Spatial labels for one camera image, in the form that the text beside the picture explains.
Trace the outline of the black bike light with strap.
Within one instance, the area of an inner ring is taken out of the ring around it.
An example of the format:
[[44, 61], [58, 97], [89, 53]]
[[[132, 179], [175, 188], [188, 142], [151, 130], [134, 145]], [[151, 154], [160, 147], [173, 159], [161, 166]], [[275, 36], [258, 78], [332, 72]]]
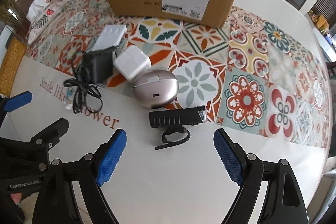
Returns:
[[[196, 126], [207, 121], [206, 106], [197, 106], [186, 109], [175, 109], [165, 111], [151, 111], [149, 122], [151, 128], [165, 128], [161, 136], [162, 144], [155, 147], [155, 150], [165, 149], [186, 143], [191, 134], [185, 126]], [[167, 136], [179, 133], [185, 134], [180, 140], [171, 141]]]

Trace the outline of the white square power adapter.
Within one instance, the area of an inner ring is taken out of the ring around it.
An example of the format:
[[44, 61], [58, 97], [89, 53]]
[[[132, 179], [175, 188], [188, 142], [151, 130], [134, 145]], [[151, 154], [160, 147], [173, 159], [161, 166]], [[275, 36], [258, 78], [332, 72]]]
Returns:
[[113, 65], [128, 82], [132, 83], [151, 68], [151, 61], [142, 50], [131, 45], [116, 57]]

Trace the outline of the white charger block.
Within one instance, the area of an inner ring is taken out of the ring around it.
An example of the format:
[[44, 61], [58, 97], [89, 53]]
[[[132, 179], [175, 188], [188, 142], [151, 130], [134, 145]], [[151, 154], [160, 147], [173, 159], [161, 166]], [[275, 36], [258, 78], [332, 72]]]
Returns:
[[120, 44], [126, 33], [126, 25], [106, 25], [99, 35], [92, 51], [105, 50], [110, 47], [116, 47]]

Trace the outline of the white patterned tissue pack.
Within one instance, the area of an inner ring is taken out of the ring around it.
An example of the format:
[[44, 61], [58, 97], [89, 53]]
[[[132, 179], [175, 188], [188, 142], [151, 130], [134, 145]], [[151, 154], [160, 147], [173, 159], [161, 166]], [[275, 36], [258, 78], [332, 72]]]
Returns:
[[29, 31], [27, 34], [28, 45], [32, 44], [45, 28], [59, 15], [64, 9], [65, 2], [56, 0], [50, 3], [34, 0], [29, 8], [26, 18], [30, 22]]

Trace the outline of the patterned tile tablecloth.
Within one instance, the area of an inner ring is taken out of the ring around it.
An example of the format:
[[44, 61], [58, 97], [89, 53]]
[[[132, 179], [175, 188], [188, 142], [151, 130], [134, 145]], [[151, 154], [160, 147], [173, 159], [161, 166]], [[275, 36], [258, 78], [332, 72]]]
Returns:
[[176, 19], [116, 16], [107, 0], [71, 0], [27, 48], [37, 62], [72, 74], [71, 57], [90, 51], [106, 25], [126, 25], [154, 69], [174, 73], [169, 109], [204, 105], [211, 122], [269, 138], [326, 148], [328, 81], [321, 62], [281, 28], [232, 7], [221, 28]]

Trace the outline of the pink metallic earbud case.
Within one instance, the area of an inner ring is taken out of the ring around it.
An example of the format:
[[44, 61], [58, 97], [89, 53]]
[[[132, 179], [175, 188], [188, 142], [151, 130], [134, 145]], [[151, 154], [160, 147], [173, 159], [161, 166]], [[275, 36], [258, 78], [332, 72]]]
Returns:
[[162, 69], [138, 76], [132, 84], [135, 99], [144, 107], [159, 109], [173, 102], [179, 90], [175, 75]]

